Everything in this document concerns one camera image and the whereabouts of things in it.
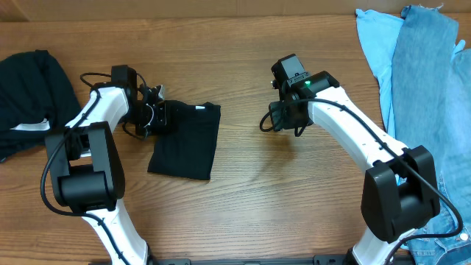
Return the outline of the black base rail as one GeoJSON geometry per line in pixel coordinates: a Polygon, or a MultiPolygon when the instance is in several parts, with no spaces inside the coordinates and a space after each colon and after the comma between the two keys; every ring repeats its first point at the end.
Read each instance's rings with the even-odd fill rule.
{"type": "Polygon", "coordinates": [[[312,258],[272,258],[249,260],[204,260],[192,261],[182,259],[152,259],[150,265],[347,265],[355,264],[347,255],[315,255],[312,258]]]}

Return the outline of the folded black garment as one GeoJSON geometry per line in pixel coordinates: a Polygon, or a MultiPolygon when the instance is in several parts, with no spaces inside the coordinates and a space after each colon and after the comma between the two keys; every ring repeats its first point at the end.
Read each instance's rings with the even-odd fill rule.
{"type": "Polygon", "coordinates": [[[44,143],[48,131],[64,127],[80,112],[74,89],[46,50],[1,61],[1,161],[44,143]]]}

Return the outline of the blue denim jeans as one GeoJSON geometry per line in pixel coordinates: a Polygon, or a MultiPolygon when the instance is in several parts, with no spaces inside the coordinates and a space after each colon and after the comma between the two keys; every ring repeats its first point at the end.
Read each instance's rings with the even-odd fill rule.
{"type": "Polygon", "coordinates": [[[436,9],[407,6],[392,59],[396,138],[432,155],[439,191],[458,209],[452,238],[411,240],[417,264],[470,263],[470,50],[458,22],[436,9]]]}

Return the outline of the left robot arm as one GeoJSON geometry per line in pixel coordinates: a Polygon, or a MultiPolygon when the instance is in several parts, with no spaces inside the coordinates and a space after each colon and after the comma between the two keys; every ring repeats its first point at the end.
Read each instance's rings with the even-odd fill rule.
{"type": "Polygon", "coordinates": [[[135,126],[140,141],[170,127],[164,87],[149,87],[127,65],[113,66],[107,82],[90,86],[90,99],[63,128],[45,138],[48,160],[40,181],[45,206],[85,220],[112,264],[156,264],[124,205],[125,176],[113,131],[135,126]]]}

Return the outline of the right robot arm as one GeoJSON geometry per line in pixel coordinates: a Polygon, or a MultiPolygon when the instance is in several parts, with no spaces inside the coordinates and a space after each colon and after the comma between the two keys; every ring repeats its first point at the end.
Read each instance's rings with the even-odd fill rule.
{"type": "Polygon", "coordinates": [[[273,131],[317,124],[330,133],[364,173],[361,214],[367,229],[342,258],[343,264],[412,264],[396,256],[400,240],[440,212],[432,154],[394,139],[350,100],[328,72],[311,74],[295,54],[272,67],[279,99],[269,105],[273,131]]]}

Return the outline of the light blue t-shirt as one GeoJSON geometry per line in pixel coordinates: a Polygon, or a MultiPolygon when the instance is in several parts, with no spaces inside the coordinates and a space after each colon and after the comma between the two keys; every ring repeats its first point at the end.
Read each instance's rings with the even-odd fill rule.
{"type": "Polygon", "coordinates": [[[392,102],[392,58],[404,20],[375,10],[355,10],[358,39],[379,85],[380,112],[386,132],[396,138],[392,102]]]}

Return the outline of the black t-shirt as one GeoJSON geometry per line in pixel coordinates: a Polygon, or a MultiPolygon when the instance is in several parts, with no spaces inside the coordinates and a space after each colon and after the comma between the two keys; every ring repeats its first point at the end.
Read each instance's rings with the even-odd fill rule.
{"type": "Polygon", "coordinates": [[[221,106],[187,105],[171,100],[170,128],[159,134],[147,171],[192,180],[210,180],[216,152],[221,106]]]}

